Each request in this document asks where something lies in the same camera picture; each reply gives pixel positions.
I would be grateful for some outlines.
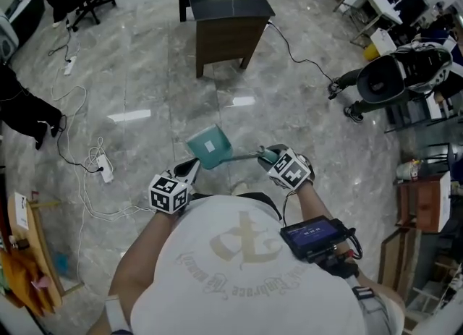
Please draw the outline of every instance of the teal dustpan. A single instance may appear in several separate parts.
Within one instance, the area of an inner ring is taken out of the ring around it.
[[[213,169],[227,161],[247,158],[264,158],[270,164],[278,161],[278,155],[263,146],[254,153],[233,156],[233,148],[225,133],[215,124],[193,135],[187,140],[193,155],[200,159],[204,169]]]

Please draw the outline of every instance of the black cable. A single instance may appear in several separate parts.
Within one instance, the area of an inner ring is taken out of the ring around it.
[[[52,56],[55,52],[62,50],[63,48],[66,49],[66,53],[64,54],[64,60],[65,62],[71,62],[70,59],[67,58],[67,53],[69,52],[69,42],[71,41],[71,30],[67,27],[67,42],[63,44],[61,47],[58,47],[57,49],[51,49],[48,51],[48,55]]]
[[[312,60],[309,60],[309,59],[303,59],[303,60],[300,60],[300,61],[297,61],[293,56],[292,56],[292,53],[291,53],[291,47],[289,46],[289,42],[288,40],[284,37],[283,33],[271,22],[271,21],[267,21],[267,23],[271,26],[273,26],[273,28],[279,33],[279,35],[281,35],[281,37],[284,39],[284,41],[286,42],[286,46],[288,47],[288,52],[289,52],[289,57],[291,57],[291,60],[294,61],[296,64],[301,64],[303,62],[310,62],[311,64],[314,64],[319,70],[320,72],[325,75],[329,80],[330,82],[333,82],[333,80],[327,75],[325,74],[325,72],[321,69],[320,65],[317,64],[316,62],[312,61]]]
[[[88,173],[98,173],[99,171],[103,171],[103,167],[100,166],[98,169],[94,170],[94,171],[91,171],[91,170],[88,170],[87,168],[85,168],[81,163],[73,163],[72,161],[69,161],[67,160],[62,154],[61,154],[61,151],[59,150],[59,140],[61,138],[61,136],[63,135],[63,132],[66,130],[66,127],[67,127],[67,116],[66,115],[62,115],[61,117],[64,117],[64,128],[58,128],[58,131],[59,131],[59,136],[58,136],[58,140],[56,141],[56,146],[58,147],[58,154],[64,159],[64,161],[66,161],[68,164],[71,164],[71,165],[78,165],[78,166],[81,166],[83,169],[85,169]]]
[[[353,258],[357,260],[362,259],[363,249],[362,249],[362,245],[360,245],[358,238],[356,238],[355,235],[353,234],[351,237],[349,237],[349,240],[354,245],[354,248],[357,251],[357,252],[354,252]]]
[[[284,226],[288,226],[286,224],[286,203],[288,202],[288,198],[289,196],[293,196],[293,195],[296,195],[296,191],[291,191],[291,192],[288,192],[288,195],[286,195],[286,197],[284,198],[284,204],[283,204],[283,223],[284,223]]]

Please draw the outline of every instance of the strap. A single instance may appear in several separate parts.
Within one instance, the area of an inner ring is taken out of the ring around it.
[[[365,300],[375,297],[375,293],[370,287],[356,286],[352,287],[352,291],[354,292],[354,295],[355,297],[357,297],[358,300]]]
[[[108,297],[104,305],[111,332],[113,334],[131,334],[131,329],[125,320],[124,313],[122,312],[119,297],[117,295]]]

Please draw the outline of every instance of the wrist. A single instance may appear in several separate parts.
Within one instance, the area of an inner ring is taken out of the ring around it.
[[[179,214],[177,212],[173,214],[169,214],[169,213],[166,213],[160,210],[156,211],[156,214],[154,216],[159,221],[162,221],[172,226],[175,224],[175,222],[177,222],[177,219],[179,218]]]
[[[296,194],[300,194],[307,190],[313,190],[313,182],[311,179],[306,179],[296,190]]]

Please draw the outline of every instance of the shoe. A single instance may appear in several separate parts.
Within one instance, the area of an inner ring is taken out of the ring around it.
[[[339,78],[334,78],[333,81],[330,84],[328,84],[328,100],[332,100],[338,95],[339,92],[342,91],[342,89],[339,87],[338,79]]]
[[[59,124],[61,122],[61,118],[63,117],[63,115],[61,114],[61,112],[59,112],[59,119],[57,119],[55,121],[55,124],[53,126],[50,126],[50,132],[51,132],[51,136],[53,138],[56,137],[56,135],[58,134],[58,131],[59,131]]]
[[[47,125],[45,123],[39,123],[41,129],[41,133],[39,137],[35,137],[35,149],[40,150],[42,147],[43,139],[45,138],[46,130],[47,130]]]
[[[352,106],[344,107],[344,115],[356,123],[361,123],[363,120],[363,115],[354,113],[352,111]]]

